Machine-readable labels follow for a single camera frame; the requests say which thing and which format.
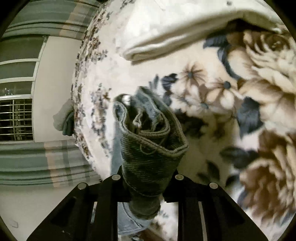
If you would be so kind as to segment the window with white frame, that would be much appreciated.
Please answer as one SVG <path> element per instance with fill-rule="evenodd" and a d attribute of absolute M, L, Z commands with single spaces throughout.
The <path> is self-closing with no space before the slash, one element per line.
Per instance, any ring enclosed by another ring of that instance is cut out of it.
<path fill-rule="evenodd" d="M 1 41 L 1 142 L 31 142 L 33 94 L 48 36 Z"/>

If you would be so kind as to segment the folded grey green clothes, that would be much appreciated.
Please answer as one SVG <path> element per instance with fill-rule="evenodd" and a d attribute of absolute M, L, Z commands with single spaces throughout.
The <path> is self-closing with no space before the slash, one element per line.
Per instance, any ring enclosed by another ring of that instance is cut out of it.
<path fill-rule="evenodd" d="M 72 136 L 74 133 L 74 102 L 68 99 L 58 111 L 53 115 L 53 126 L 62 132 L 64 136 Z"/>

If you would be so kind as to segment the floral bed blanket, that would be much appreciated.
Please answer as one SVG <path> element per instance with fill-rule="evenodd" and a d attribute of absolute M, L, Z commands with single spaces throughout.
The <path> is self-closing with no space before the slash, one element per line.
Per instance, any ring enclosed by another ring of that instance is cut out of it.
<path fill-rule="evenodd" d="M 107 1 L 90 22 L 75 66 L 74 138 L 93 170 L 111 172 L 114 99 L 140 86 L 176 115 L 189 147 L 176 171 L 222 187 L 268 240 L 295 220 L 295 40 L 287 27 L 245 20 L 151 59 L 128 61 L 117 47 L 135 1 Z M 177 238 L 177 207 L 148 226 Z"/>

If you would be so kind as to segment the blue denim pants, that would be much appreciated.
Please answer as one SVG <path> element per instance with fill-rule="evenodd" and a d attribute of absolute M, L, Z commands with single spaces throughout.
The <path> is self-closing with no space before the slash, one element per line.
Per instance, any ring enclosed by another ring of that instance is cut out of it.
<path fill-rule="evenodd" d="M 111 172 L 122 170 L 130 202 L 118 203 L 119 235 L 145 230 L 161 208 L 160 195 L 189 147 L 171 109 L 151 90 L 114 99 Z"/>

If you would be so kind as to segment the folded white cloth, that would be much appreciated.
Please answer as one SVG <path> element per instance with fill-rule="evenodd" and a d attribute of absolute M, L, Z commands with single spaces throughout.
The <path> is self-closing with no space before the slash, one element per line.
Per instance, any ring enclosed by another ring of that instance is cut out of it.
<path fill-rule="evenodd" d="M 236 19 L 268 30 L 283 24 L 265 1 L 135 1 L 116 44 L 128 61 L 151 59 Z"/>

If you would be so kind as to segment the striped grey curtain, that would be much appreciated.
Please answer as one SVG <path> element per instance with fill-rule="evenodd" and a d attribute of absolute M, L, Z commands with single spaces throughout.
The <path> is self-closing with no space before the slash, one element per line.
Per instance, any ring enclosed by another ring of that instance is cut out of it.
<path fill-rule="evenodd" d="M 33 94 L 31 142 L 1 142 L 1 185 L 60 187 L 87 182 L 94 172 L 72 136 L 53 126 L 70 99 L 74 66 L 99 1 L 1 1 L 1 41 L 48 36 Z"/>

